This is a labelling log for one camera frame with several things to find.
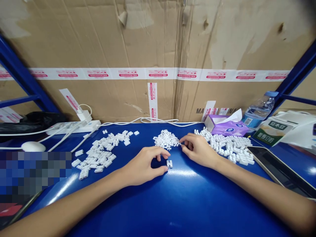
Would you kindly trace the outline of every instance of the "blue metal rack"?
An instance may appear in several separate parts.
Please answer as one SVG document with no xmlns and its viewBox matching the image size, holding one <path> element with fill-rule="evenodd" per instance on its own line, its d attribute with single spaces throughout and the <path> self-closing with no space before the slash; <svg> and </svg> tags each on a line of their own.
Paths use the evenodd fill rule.
<svg viewBox="0 0 316 237">
<path fill-rule="evenodd" d="M 272 116 L 285 100 L 292 100 L 316 106 L 316 100 L 291 96 L 291 93 L 308 76 L 308 74 L 315 68 L 315 66 L 316 40 L 304 53 L 301 59 L 291 70 L 287 78 L 281 83 L 281 85 L 276 90 L 277 92 L 279 92 L 279 94 L 275 97 L 275 106 L 269 116 Z"/>
<path fill-rule="evenodd" d="M 0 108 L 34 101 L 42 111 L 60 113 L 59 109 L 43 91 L 36 79 L 30 74 L 28 69 L 19 60 L 17 55 L 13 52 L 9 44 L 1 35 L 0 63 L 28 95 L 25 97 L 0 101 Z"/>
</svg>

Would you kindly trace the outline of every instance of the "person's left hand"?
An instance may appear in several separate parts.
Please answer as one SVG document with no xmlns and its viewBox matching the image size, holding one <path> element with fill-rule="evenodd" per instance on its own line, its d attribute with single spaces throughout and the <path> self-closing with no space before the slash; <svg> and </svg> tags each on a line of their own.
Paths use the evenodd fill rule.
<svg viewBox="0 0 316 237">
<path fill-rule="evenodd" d="M 130 162 L 121 168 L 123 178 L 127 182 L 127 186 L 141 185 L 157 176 L 163 175 L 167 170 L 167 166 L 161 166 L 153 169 L 150 167 L 153 158 L 161 161 L 161 156 L 168 159 L 170 153 L 159 147 L 144 147 Z"/>
</svg>

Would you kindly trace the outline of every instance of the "pile of white plastic parts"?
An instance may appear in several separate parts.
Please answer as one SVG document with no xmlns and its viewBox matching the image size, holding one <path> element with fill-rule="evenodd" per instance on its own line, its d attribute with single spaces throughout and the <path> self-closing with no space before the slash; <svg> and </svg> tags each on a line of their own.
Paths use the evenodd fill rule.
<svg viewBox="0 0 316 237">
<path fill-rule="evenodd" d="M 253 154 L 247 149 L 247 146 L 252 146 L 249 138 L 212 135 L 205 127 L 201 132 L 195 129 L 194 133 L 203 136 L 218 154 L 228 157 L 231 162 L 239 162 L 242 165 L 254 164 Z"/>
<path fill-rule="evenodd" d="M 88 177 L 89 170 L 95 169 L 95 173 L 103 172 L 104 168 L 108 168 L 112 161 L 116 158 L 116 155 L 112 154 L 112 149 L 115 146 L 118 146 L 119 142 L 124 142 L 125 146 L 130 144 L 130 136 L 138 135 L 139 132 L 128 132 L 124 131 L 123 133 L 118 133 L 114 135 L 110 133 L 108 137 L 101 138 L 100 140 L 95 140 L 92 143 L 90 150 L 86 152 L 88 157 L 81 162 L 79 159 L 72 162 L 73 167 L 77 167 L 81 170 L 79 175 L 79 180 Z M 75 156 L 80 156 L 83 154 L 83 150 L 77 151 Z"/>
<path fill-rule="evenodd" d="M 155 145 L 164 149 L 171 150 L 172 146 L 179 146 L 181 143 L 179 139 L 168 130 L 162 130 L 158 137 L 154 137 Z"/>
</svg>

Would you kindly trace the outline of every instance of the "white mouse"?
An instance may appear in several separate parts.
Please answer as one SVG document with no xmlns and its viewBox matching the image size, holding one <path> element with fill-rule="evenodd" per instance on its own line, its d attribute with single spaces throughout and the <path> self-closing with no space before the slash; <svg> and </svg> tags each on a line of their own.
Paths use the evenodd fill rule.
<svg viewBox="0 0 316 237">
<path fill-rule="evenodd" d="M 43 152 L 46 150 L 46 147 L 38 142 L 25 142 L 22 144 L 21 148 L 26 152 Z"/>
</svg>

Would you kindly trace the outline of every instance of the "smartphone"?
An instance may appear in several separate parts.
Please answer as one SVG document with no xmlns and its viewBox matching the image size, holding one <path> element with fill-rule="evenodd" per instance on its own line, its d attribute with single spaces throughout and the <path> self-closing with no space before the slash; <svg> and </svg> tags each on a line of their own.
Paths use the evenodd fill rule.
<svg viewBox="0 0 316 237">
<path fill-rule="evenodd" d="M 308 199 L 316 201 L 316 188 L 288 167 L 267 148 L 248 146 L 254 160 L 277 184 L 286 187 Z"/>
</svg>

